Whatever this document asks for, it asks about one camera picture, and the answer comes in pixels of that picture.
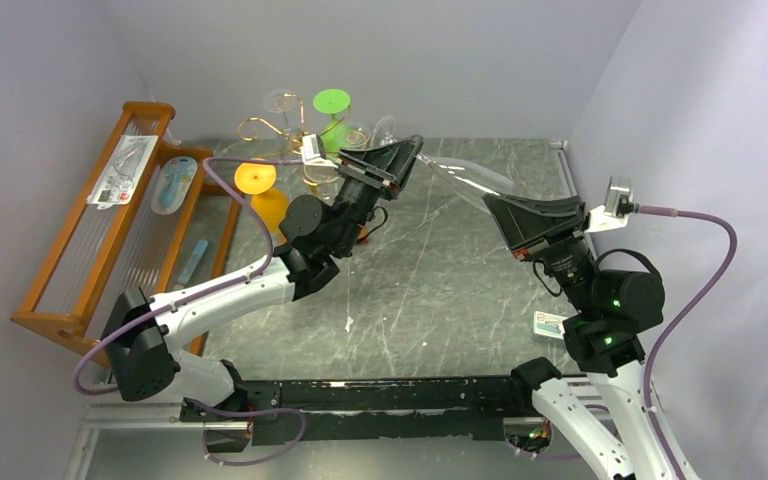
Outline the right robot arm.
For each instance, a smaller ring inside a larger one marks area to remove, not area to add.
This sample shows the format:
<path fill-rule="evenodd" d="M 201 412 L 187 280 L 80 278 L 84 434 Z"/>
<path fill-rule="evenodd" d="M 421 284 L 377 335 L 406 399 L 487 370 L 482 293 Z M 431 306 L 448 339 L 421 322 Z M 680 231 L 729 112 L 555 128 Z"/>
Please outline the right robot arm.
<path fill-rule="evenodd" d="M 660 273 L 642 254 L 641 271 L 601 268 L 585 243 L 589 232 L 621 228 L 636 209 L 630 195 L 611 195 L 588 210 L 577 196 L 538 201 L 486 194 L 483 201 L 513 256 L 554 279 L 576 310 L 563 322 L 569 356 L 596 388 L 616 427 L 609 431 L 572 393 L 557 368 L 537 358 L 515 368 L 509 399 L 521 414 L 538 412 L 601 479 L 695 479 L 651 404 L 639 334 L 663 321 Z"/>

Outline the green plastic wine glass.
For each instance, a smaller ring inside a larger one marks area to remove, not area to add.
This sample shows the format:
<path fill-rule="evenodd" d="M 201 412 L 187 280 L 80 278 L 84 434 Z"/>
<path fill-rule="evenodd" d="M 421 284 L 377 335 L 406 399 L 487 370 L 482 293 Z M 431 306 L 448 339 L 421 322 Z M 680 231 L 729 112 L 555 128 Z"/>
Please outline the green plastic wine glass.
<path fill-rule="evenodd" d="M 322 90 L 314 96 L 313 106 L 317 112 L 329 117 L 329 123 L 319 135 L 326 152 L 338 152 L 345 145 L 349 134 L 346 126 L 351 109 L 349 93 L 338 88 Z"/>

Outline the clear glass edge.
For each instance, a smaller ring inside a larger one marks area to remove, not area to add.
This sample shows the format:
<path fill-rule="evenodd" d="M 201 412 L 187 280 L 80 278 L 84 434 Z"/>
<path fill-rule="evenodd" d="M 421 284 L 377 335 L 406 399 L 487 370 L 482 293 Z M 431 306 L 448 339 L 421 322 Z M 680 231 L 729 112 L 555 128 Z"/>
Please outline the clear glass edge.
<path fill-rule="evenodd" d="M 365 141 L 367 147 L 380 147 L 397 141 L 395 120 L 390 115 L 381 117 Z M 478 163 L 449 157 L 434 157 L 424 153 L 417 161 L 425 165 L 435 178 L 446 183 L 462 200 L 479 211 L 489 214 L 483 200 L 485 195 L 500 196 L 513 191 L 514 182 L 505 175 Z"/>

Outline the orange plastic wine glass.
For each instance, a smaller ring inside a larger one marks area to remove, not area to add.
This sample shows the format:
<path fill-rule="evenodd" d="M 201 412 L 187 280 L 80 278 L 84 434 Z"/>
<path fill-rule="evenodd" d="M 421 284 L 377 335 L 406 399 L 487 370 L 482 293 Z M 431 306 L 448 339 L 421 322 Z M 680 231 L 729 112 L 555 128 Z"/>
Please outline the orange plastic wine glass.
<path fill-rule="evenodd" d="M 285 218 L 290 201 L 276 187 L 277 169 L 271 164 L 244 162 L 234 173 L 236 188 L 249 198 L 253 210 L 259 215 L 271 234 L 284 238 L 280 223 Z"/>

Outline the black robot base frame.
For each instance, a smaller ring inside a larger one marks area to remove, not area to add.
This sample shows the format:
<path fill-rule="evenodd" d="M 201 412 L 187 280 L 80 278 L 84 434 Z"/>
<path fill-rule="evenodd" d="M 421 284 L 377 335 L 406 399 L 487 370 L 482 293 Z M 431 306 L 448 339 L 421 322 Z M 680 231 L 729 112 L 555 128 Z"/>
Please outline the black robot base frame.
<path fill-rule="evenodd" d="M 211 454 L 299 441 L 466 437 L 539 455 L 551 424 L 507 376 L 237 382 L 215 407 L 186 398 L 179 418 L 207 426 Z"/>

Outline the clear champagne flute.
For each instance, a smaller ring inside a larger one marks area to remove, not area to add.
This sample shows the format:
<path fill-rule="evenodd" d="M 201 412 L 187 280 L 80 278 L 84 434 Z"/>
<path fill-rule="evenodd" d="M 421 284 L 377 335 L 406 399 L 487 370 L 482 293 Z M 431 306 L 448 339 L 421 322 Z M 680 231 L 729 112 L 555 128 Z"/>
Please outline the clear champagne flute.
<path fill-rule="evenodd" d="M 338 180 L 340 179 L 335 168 L 316 165 L 304 165 L 302 178 L 317 196 L 333 195 L 338 188 Z"/>

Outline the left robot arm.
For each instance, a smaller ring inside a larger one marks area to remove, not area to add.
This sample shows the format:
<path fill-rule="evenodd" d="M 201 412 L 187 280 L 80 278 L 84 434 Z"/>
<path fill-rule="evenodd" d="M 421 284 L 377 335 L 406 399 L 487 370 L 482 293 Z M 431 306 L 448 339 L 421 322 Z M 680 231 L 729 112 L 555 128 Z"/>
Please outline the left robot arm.
<path fill-rule="evenodd" d="M 170 388 L 206 402 L 222 420 L 238 417 L 246 405 L 239 375 L 227 361 L 189 353 L 189 342 L 231 320 L 266 307 L 290 303 L 320 291 L 340 271 L 337 260 L 351 255 L 379 201 L 404 189 L 424 144 L 412 135 L 367 150 L 341 149 L 325 156 L 323 141 L 301 141 L 304 166 L 333 170 L 343 183 L 330 202 L 315 195 L 295 198 L 279 230 L 285 241 L 260 263 L 177 291 L 147 297 L 138 287 L 123 292 L 111 311 L 100 344 L 125 402 L 152 398 Z"/>

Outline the clear wine glass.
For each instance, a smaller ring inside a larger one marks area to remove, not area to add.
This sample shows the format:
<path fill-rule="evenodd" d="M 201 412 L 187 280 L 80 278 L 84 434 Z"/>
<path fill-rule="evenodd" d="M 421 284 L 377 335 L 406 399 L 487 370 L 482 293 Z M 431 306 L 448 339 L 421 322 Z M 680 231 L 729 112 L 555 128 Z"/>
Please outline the clear wine glass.
<path fill-rule="evenodd" d="M 363 149 L 370 142 L 370 130 L 365 125 L 349 125 L 344 130 L 341 146 L 348 149 Z"/>

